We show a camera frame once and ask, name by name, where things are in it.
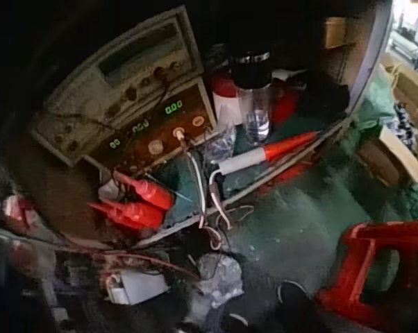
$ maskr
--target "shelf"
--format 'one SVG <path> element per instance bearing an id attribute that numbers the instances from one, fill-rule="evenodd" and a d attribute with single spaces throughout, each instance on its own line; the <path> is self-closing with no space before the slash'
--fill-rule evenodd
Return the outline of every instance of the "shelf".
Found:
<path id="1" fill-rule="evenodd" d="M 327 129 L 322 131 L 321 135 L 318 136 L 318 138 L 311 143 L 309 146 L 303 148 L 300 151 L 296 151 L 292 154 L 283 156 L 281 159 L 275 161 L 273 164 L 269 166 L 265 165 L 259 165 L 257 168 L 264 169 L 264 171 L 260 172 L 260 177 L 258 179 L 254 179 L 252 183 L 248 184 L 245 188 L 238 191 L 236 194 L 232 195 L 231 197 L 227 198 L 223 201 L 223 206 L 232 205 L 236 202 L 238 202 L 240 199 L 248 196 L 249 194 L 253 193 L 256 189 L 258 189 L 260 186 L 266 184 L 276 176 L 280 175 L 282 172 L 287 170 L 288 168 L 294 166 L 298 161 L 302 160 L 306 156 L 308 156 L 310 153 L 315 151 L 316 148 L 318 148 L 321 144 L 326 142 L 331 137 L 334 137 L 340 129 L 343 127 L 348 126 L 349 124 L 349 118 L 338 121 L 332 126 L 329 126 Z M 215 207 L 208 208 L 206 215 L 207 217 L 211 217 L 218 214 L 218 211 Z M 170 228 L 162 229 L 157 234 L 153 235 L 152 237 L 149 237 L 147 239 L 143 239 L 139 241 L 135 248 L 143 248 L 145 246 L 148 246 L 152 243 L 155 243 L 156 241 L 161 240 L 164 237 L 167 237 L 171 234 L 174 234 L 175 232 L 178 232 L 179 230 L 182 230 L 184 228 L 190 227 L 191 225 L 197 223 L 199 221 L 199 214 L 195 214 L 184 221 L 178 222 L 176 224 L 173 224 Z"/>

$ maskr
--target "cable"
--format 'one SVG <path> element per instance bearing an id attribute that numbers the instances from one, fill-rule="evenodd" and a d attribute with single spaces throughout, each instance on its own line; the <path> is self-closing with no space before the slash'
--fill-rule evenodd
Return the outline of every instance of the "cable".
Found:
<path id="1" fill-rule="evenodd" d="M 201 204 L 201 217 L 200 217 L 199 228 L 201 229 L 204 226 L 204 220 L 205 220 L 205 214 L 206 214 L 206 195 L 204 193 L 203 181 L 201 180 L 201 174 L 200 174 L 200 169 L 198 167 L 198 163 L 190 152 L 187 151 L 186 154 L 190 158 L 190 161 L 193 163 L 194 171 L 197 175 L 197 187 L 199 190 L 199 200 Z"/>
<path id="2" fill-rule="evenodd" d="M 191 277 L 191 278 L 193 278 L 195 280 L 200 280 L 200 277 L 198 275 L 196 275 L 196 274 L 193 274 L 193 272 L 188 271 L 185 268 L 181 268 L 181 267 L 179 267 L 177 265 L 171 264 L 169 262 L 164 262 L 164 261 L 162 261 L 160 259 L 156 259 L 156 258 L 152 258 L 152 257 L 147 257 L 146 255 L 137 255 L 135 253 L 121 253 L 121 254 L 116 254 L 116 256 L 134 257 L 134 258 L 138 258 L 138 259 L 142 259 L 142 260 L 147 260 L 147 261 L 152 262 L 154 264 L 159 264 L 161 266 L 164 266 L 164 267 L 173 269 L 175 271 L 182 272 L 182 273 L 188 275 L 189 277 Z"/>
<path id="3" fill-rule="evenodd" d="M 232 229 L 231 221 L 227 217 L 224 208 L 221 206 L 221 203 L 219 202 L 219 198 L 217 196 L 217 188 L 215 186 L 215 176 L 221 173 L 220 170 L 215 170 L 211 173 L 209 177 L 209 191 L 210 191 L 210 197 L 212 198 L 212 201 L 217 208 L 218 212 L 220 213 L 220 216 L 223 218 L 223 220 L 226 222 L 226 227 L 228 230 Z"/>
<path id="4" fill-rule="evenodd" d="M 208 231 L 209 237 L 210 237 L 210 248 L 213 250 L 219 250 L 221 248 L 222 245 L 222 237 L 220 235 L 220 233 L 218 231 L 216 231 L 216 229 L 205 225 L 206 222 L 206 194 L 204 193 L 204 187 L 203 187 L 203 181 L 201 179 L 201 173 L 200 173 L 200 168 L 198 166 L 197 161 L 195 160 L 194 156 L 187 151 L 186 155 L 189 157 L 190 161 L 193 164 L 193 169 L 194 172 L 196 173 L 196 177 L 197 177 L 197 187 L 198 187 L 198 193 L 199 193 L 199 200 L 200 200 L 200 208 L 201 208 L 201 216 L 200 216 L 200 221 L 199 221 L 199 228 L 200 229 L 204 229 L 206 231 Z"/>
<path id="5" fill-rule="evenodd" d="M 253 205 L 241 205 L 239 207 L 235 207 L 235 208 L 230 208 L 229 210 L 226 210 L 226 212 L 230 213 L 230 212 L 234 212 L 235 210 L 241 210 L 244 208 L 249 208 L 250 210 L 245 213 L 242 217 L 240 217 L 238 220 L 236 220 L 237 222 L 241 222 L 243 221 L 246 217 L 248 217 L 249 215 L 251 215 L 255 209 L 255 207 Z M 215 219 L 215 225 L 218 226 L 218 223 L 220 221 L 221 218 L 221 214 L 219 216 L 217 216 L 217 218 Z"/>

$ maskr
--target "red plastic chair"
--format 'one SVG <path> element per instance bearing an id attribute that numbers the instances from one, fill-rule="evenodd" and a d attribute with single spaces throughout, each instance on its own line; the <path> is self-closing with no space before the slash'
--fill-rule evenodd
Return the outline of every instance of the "red plastic chair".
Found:
<path id="1" fill-rule="evenodd" d="M 318 301 L 327 310 L 384 332 L 398 332 L 402 305 L 418 296 L 418 221 L 389 222 L 382 225 L 360 224 L 343 237 L 348 253 L 336 284 L 322 289 Z M 397 250 L 400 263 L 396 279 L 383 301 L 368 305 L 361 301 L 365 281 L 377 252 Z"/>

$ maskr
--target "red wire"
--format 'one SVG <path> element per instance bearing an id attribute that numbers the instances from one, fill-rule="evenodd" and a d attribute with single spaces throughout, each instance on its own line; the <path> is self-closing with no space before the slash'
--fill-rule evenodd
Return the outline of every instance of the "red wire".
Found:
<path id="1" fill-rule="evenodd" d="M 156 259 L 156 258 L 152 258 L 152 257 L 148 257 L 146 255 L 136 255 L 135 253 L 118 253 L 118 254 L 114 254 L 116 256 L 126 256 L 126 257 L 134 257 L 134 258 L 138 258 L 138 259 L 143 259 L 143 260 L 147 260 L 149 262 L 153 262 L 154 264 L 159 264 L 162 266 L 166 266 L 167 268 L 173 269 L 175 271 L 178 272 L 182 272 L 188 276 L 190 276 L 191 278 L 195 279 L 195 280 L 200 280 L 200 277 L 196 274 L 193 274 L 191 271 L 188 271 L 187 269 L 181 268 L 177 265 L 171 264 L 169 262 L 164 262 L 160 259 Z"/>

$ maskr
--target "red container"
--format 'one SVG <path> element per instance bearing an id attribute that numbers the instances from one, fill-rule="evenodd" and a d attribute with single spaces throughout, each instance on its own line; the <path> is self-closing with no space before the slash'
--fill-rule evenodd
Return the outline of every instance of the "red container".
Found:
<path id="1" fill-rule="evenodd" d="M 161 208 L 170 210 L 174 205 L 174 196 L 160 185 L 147 180 L 135 180 L 120 172 L 115 175 L 124 183 L 135 189 L 135 192 L 146 202 Z"/>
<path id="2" fill-rule="evenodd" d="M 158 208 L 144 203 L 122 204 L 104 198 L 102 198 L 102 201 L 116 210 L 119 210 L 126 218 L 143 225 L 146 228 L 157 230 L 162 225 L 164 214 Z"/>

